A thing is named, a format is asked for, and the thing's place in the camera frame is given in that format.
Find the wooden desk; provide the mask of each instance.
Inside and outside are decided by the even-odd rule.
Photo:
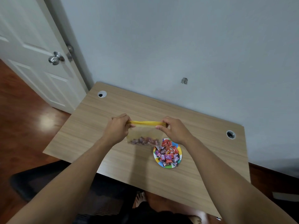
[[[107,92],[106,97],[98,97],[101,90]],[[73,162],[101,137],[108,120],[122,113],[137,121],[159,121],[166,115],[181,119],[194,136],[250,181],[242,126],[100,82],[93,86],[44,153]],[[234,140],[226,136],[227,130],[236,133]],[[133,146],[123,140],[109,151],[97,172],[219,216],[183,146],[182,153],[180,165],[166,169],[154,160],[152,148]]]

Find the paper plate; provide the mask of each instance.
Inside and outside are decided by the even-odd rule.
[[[181,150],[181,147],[177,144],[177,143],[174,143],[173,141],[171,141],[172,142],[172,146],[175,146],[176,148],[177,148],[177,150],[178,150],[178,154],[180,155],[180,159],[178,160],[178,163],[180,163],[181,162],[181,160],[182,160],[182,150]],[[163,163],[161,162],[161,161],[159,161],[159,158],[156,156],[156,154],[155,154],[155,151],[157,150],[157,148],[159,148],[159,146],[156,146],[156,147],[154,147],[154,158],[155,158],[155,160],[156,160],[156,162],[161,166],[161,167],[164,167],[164,168],[174,168],[174,167],[176,167],[173,163],[171,163],[170,165],[167,165],[167,166],[163,166]]]

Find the door knob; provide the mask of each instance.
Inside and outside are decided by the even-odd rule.
[[[50,56],[48,61],[53,65],[58,65],[59,61],[64,61],[64,57],[59,52],[54,52],[54,56]]]

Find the door panel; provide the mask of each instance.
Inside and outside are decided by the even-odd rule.
[[[43,0],[1,0],[0,58],[51,106],[72,113],[88,91]],[[65,61],[48,62],[53,52]]]

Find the plastic bag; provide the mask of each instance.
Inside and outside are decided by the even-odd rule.
[[[166,126],[163,122],[153,121],[129,121],[136,127],[129,129],[126,142],[133,145],[159,146],[163,140],[163,132],[157,130],[155,126]]]

